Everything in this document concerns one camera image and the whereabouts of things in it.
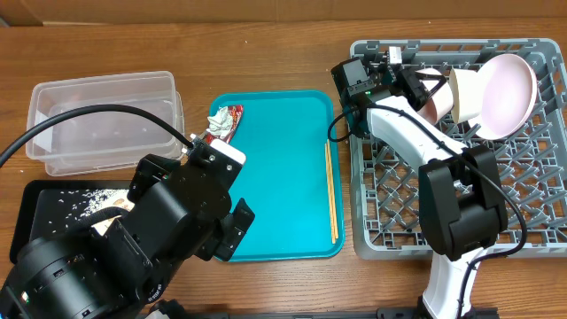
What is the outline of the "small white bowl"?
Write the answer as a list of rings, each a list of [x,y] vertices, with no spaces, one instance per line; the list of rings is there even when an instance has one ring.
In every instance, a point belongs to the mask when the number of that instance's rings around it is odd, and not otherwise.
[[[459,124],[478,117],[482,109],[483,82],[477,71],[453,68],[449,74],[449,87],[454,106],[451,114]]]

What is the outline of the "white bowl with food scraps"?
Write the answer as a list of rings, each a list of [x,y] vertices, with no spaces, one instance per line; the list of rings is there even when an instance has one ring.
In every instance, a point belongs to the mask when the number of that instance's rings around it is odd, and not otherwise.
[[[441,75],[441,72],[434,68],[425,68],[417,72],[420,74]],[[434,79],[422,79],[421,81],[427,90],[433,89],[438,83],[438,81]],[[431,125],[435,125],[452,110],[453,106],[454,100],[452,91],[448,82],[445,82],[417,113]]]

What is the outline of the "large white plate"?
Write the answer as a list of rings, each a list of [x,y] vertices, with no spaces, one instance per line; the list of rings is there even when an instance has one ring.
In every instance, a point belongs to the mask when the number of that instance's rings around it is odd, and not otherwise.
[[[485,140],[508,137],[532,114],[537,97],[537,79],[532,67],[520,56],[501,54],[478,71],[482,87],[479,116],[469,120],[479,125],[476,135]]]

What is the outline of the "wooden chopstick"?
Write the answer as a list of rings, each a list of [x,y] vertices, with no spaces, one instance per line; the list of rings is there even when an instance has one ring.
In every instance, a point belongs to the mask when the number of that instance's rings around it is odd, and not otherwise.
[[[328,186],[328,196],[329,196],[329,210],[330,210],[330,231],[331,231],[331,243],[336,244],[336,231],[335,231],[335,214],[333,213],[334,208],[334,191],[332,189],[332,172],[331,172],[331,162],[330,162],[330,143],[329,140],[326,141],[325,145],[325,161],[326,161],[326,175],[327,175],[327,186]]]
[[[333,181],[333,182],[332,182],[332,189],[333,189],[333,191],[334,191],[334,196],[333,196],[333,199],[334,199],[333,213],[335,214],[335,222],[336,222],[336,224],[335,224],[335,231],[336,231],[336,238],[337,238],[337,240],[338,240],[338,222],[337,222],[337,210],[336,210],[337,208],[336,208],[336,200],[335,200],[335,188],[334,188],[333,167],[332,167],[332,169],[331,169],[331,172],[332,172],[332,178],[333,178],[333,179],[332,179],[332,181]]]

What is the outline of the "red foil wrapper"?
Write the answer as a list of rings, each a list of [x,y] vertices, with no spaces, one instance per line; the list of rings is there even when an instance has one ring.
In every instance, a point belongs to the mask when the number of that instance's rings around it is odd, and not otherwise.
[[[200,139],[210,144],[215,139],[220,139],[228,144],[236,134],[237,127],[244,114],[242,105],[228,105],[221,107],[214,116],[207,118],[208,128],[200,135],[191,134],[190,139]]]

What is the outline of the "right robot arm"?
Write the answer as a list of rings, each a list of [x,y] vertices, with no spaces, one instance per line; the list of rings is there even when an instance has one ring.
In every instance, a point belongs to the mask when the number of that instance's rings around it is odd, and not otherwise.
[[[334,66],[342,118],[350,134],[392,147],[418,178],[418,219],[433,251],[429,283],[413,307],[382,307],[379,318],[496,318],[470,303],[479,262],[506,228],[507,213],[493,153],[444,135],[419,114],[441,89],[442,74],[361,58]]]

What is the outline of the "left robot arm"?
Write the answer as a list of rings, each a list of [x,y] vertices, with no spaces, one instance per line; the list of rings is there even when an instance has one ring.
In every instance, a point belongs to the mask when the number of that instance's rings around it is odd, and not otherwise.
[[[130,210],[107,207],[24,245],[1,290],[4,318],[132,318],[159,299],[190,257],[228,261],[254,215],[229,188],[241,160],[193,151],[142,158]]]

